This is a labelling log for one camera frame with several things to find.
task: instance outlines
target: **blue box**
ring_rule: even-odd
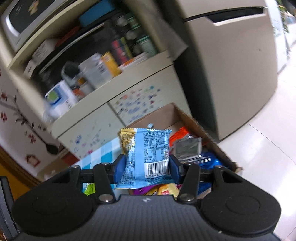
[[[80,24],[86,27],[113,10],[115,7],[108,0],[101,0],[79,17]]]

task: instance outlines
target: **blue checkered tablecloth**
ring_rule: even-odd
[[[101,146],[99,149],[95,150],[93,153],[89,154],[79,162],[75,163],[75,165],[79,165],[81,169],[91,169],[95,165],[99,163],[112,163],[116,160],[116,158],[122,153],[120,140],[119,138],[115,138],[112,141],[106,143]],[[118,199],[120,195],[128,195],[128,190],[114,190],[116,185],[111,185],[113,188],[114,194]]]

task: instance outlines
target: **barcode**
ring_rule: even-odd
[[[158,177],[169,174],[170,169],[168,161],[145,163],[145,177]]]

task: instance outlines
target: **cardboard box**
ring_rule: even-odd
[[[208,150],[215,153],[219,160],[233,172],[239,172],[241,168],[218,147],[213,138],[199,125],[199,123],[191,116],[185,114],[175,104],[170,103],[146,116],[135,121],[127,128],[147,128],[147,125],[153,123],[154,129],[157,130],[172,130],[171,135],[176,133],[181,127],[186,128],[198,137],[203,137],[208,140]]]

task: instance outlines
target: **white box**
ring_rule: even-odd
[[[30,60],[25,71],[24,71],[24,76],[26,76],[27,78],[31,78],[34,69],[37,67],[37,64],[34,60]]]
[[[79,70],[84,78],[95,88],[100,88],[104,83],[113,78],[108,67],[101,60],[99,53],[94,54],[87,60],[79,64]]]
[[[54,51],[58,39],[46,39],[33,53],[32,59],[40,65],[52,51]]]

